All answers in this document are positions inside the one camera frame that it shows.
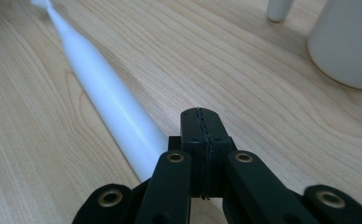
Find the white cylinder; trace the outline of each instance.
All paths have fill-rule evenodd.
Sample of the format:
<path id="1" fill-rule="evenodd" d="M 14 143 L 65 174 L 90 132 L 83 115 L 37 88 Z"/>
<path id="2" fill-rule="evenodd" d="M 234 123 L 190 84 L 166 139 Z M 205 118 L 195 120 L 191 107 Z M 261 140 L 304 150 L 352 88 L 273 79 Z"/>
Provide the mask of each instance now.
<path id="1" fill-rule="evenodd" d="M 270 21 L 283 21 L 294 0 L 269 0 L 266 16 Z"/>
<path id="2" fill-rule="evenodd" d="M 99 50 L 54 9 L 49 15 L 83 89 L 140 180 L 147 180 L 167 150 L 167 137 Z"/>

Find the bolt hole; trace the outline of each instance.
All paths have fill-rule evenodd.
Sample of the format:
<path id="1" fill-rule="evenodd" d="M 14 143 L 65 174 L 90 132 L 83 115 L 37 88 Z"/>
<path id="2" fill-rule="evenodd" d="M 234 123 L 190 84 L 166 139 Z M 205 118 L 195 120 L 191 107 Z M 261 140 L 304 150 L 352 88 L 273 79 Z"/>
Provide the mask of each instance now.
<path id="1" fill-rule="evenodd" d="M 284 221 L 288 224 L 301 224 L 300 218 L 293 214 L 285 214 Z"/>
<path id="2" fill-rule="evenodd" d="M 344 199 L 330 191 L 318 191 L 316 197 L 321 203 L 332 208 L 343 208 L 346 206 Z"/>
<path id="3" fill-rule="evenodd" d="M 167 156 L 167 160 L 171 162 L 181 162 L 184 160 L 184 156 L 179 153 L 172 153 Z"/>
<path id="4" fill-rule="evenodd" d="M 118 189 L 109 189 L 99 197 L 99 205 L 102 207 L 112 207 L 122 201 L 122 192 Z"/>
<path id="5" fill-rule="evenodd" d="M 236 160 L 240 162 L 251 162 L 253 161 L 253 158 L 246 153 L 238 153 L 236 155 Z"/>
<path id="6" fill-rule="evenodd" d="M 152 224 L 167 224 L 170 221 L 170 216 L 167 213 L 158 213 L 152 218 Z"/>

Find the table surface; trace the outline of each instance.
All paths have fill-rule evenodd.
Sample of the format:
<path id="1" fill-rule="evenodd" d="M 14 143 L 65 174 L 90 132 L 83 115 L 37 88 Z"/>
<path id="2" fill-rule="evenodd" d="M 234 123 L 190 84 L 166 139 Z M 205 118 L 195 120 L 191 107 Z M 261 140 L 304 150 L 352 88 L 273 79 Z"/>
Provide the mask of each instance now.
<path id="1" fill-rule="evenodd" d="M 312 62 L 324 0 L 283 22 L 262 0 L 63 0 L 56 8 L 114 66 L 168 136 L 200 106 L 298 193 L 321 183 L 362 203 L 362 91 Z M 139 180 L 80 87 L 45 11 L 0 0 L 0 223 L 71 223 L 97 188 Z M 220 200 L 191 223 L 226 223 Z"/>

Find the white cup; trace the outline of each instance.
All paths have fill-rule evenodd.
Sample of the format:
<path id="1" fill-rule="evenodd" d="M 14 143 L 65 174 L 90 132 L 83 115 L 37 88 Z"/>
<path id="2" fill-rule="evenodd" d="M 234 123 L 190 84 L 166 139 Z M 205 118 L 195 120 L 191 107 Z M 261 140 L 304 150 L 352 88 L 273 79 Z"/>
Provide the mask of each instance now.
<path id="1" fill-rule="evenodd" d="M 268 18 L 283 20 L 291 5 L 289 0 L 270 0 Z M 276 11 L 274 6 L 282 7 Z M 327 0 L 309 34 L 308 49 L 328 76 L 362 89 L 362 0 Z"/>

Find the wooden table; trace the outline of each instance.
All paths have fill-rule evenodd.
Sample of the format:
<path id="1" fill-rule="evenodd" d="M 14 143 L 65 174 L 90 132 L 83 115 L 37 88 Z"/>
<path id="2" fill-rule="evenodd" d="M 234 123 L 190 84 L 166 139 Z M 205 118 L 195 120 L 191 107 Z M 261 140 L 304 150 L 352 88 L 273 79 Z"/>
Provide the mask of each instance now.
<path id="1" fill-rule="evenodd" d="M 312 62 L 324 0 L 284 22 L 261 0 L 63 0 L 56 8 L 122 76 L 166 135 L 214 110 L 237 147 L 298 193 L 317 183 L 362 203 L 362 91 Z M 0 223 L 71 223 L 97 188 L 139 181 L 81 89 L 46 13 L 0 0 Z M 226 223 L 193 200 L 191 223 Z"/>

